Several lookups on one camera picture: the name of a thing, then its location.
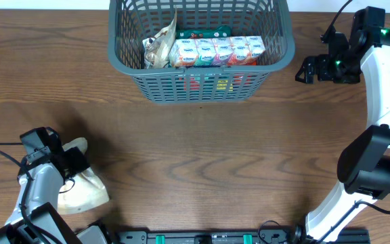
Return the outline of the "plain beige paper pouch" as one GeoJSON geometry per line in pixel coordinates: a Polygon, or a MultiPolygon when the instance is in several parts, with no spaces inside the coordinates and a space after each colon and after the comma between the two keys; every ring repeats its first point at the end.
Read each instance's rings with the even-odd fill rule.
{"type": "Polygon", "coordinates": [[[109,202],[108,191],[91,167],[75,175],[60,188],[58,213],[79,214],[109,202]]]}

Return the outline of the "white tissue multipack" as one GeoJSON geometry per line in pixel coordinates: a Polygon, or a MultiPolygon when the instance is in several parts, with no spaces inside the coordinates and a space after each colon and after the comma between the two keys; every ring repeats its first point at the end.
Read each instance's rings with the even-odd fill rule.
{"type": "Polygon", "coordinates": [[[169,62],[174,67],[246,65],[264,52],[261,36],[178,39],[169,52],[169,62]]]}

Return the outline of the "green Nescafe coffee bag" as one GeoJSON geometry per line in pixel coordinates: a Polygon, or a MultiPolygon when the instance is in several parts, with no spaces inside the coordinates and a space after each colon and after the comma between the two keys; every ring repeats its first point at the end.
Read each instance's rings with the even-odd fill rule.
{"type": "Polygon", "coordinates": [[[216,29],[179,30],[169,54],[174,67],[209,68],[224,66],[233,53],[228,26],[216,29]]]}

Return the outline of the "beige brown snack bag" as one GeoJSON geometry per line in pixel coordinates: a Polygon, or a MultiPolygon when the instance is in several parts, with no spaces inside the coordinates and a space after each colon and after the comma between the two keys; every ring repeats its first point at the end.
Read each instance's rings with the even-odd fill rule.
{"type": "Polygon", "coordinates": [[[177,11],[174,11],[174,17],[168,26],[142,41],[146,69],[166,68],[169,65],[169,53],[175,42],[176,26],[177,11]]]}

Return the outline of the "grey plastic basket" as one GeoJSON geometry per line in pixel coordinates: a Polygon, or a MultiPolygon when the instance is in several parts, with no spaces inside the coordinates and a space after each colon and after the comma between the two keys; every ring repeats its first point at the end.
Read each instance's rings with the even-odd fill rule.
{"type": "Polygon", "coordinates": [[[286,67],[295,54],[292,22],[286,0],[111,0],[108,59],[129,75],[143,95],[158,104],[239,101],[251,97],[272,72],[286,67]],[[146,69],[142,41],[168,26],[177,11],[181,29],[229,26],[234,36],[261,36],[266,51],[256,65],[211,68],[146,69]],[[190,75],[200,89],[183,89],[190,75]],[[242,82],[230,91],[234,77],[242,82]],[[225,90],[217,89],[221,77],[225,90]]]}

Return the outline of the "orange biscuit packet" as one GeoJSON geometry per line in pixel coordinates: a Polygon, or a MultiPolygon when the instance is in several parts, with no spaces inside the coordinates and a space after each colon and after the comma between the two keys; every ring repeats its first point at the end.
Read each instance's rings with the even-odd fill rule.
{"type": "MultiPolygon", "coordinates": [[[[230,85],[230,91],[232,91],[233,88],[236,87],[237,85],[240,85],[241,82],[242,82],[242,76],[234,77],[233,84],[230,85]]],[[[217,89],[225,90],[227,84],[228,81],[225,78],[221,77],[217,89]]],[[[194,75],[190,75],[188,80],[184,82],[183,89],[186,90],[187,87],[189,87],[190,91],[198,91],[200,89],[200,77],[195,77],[194,75]]]]}

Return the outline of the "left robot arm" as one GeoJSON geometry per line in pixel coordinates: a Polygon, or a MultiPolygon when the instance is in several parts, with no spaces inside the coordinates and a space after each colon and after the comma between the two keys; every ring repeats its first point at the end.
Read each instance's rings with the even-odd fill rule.
{"type": "Polygon", "coordinates": [[[63,144],[55,130],[38,127],[20,135],[20,144],[26,151],[21,161],[14,162],[20,168],[20,192],[0,228],[0,243],[111,243],[102,223],[75,232],[63,219],[110,200],[87,162],[87,140],[63,144]]]}

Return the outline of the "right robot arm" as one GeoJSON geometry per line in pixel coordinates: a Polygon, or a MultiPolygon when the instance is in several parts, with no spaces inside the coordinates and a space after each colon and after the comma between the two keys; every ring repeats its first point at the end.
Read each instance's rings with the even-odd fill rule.
{"type": "Polygon", "coordinates": [[[366,86],[366,129],[341,153],[337,183],[291,232],[289,243],[363,243],[364,232],[347,230],[362,210],[390,195],[390,28],[385,11],[357,11],[349,35],[329,26],[320,37],[328,53],[304,59],[295,79],[366,86]]]}

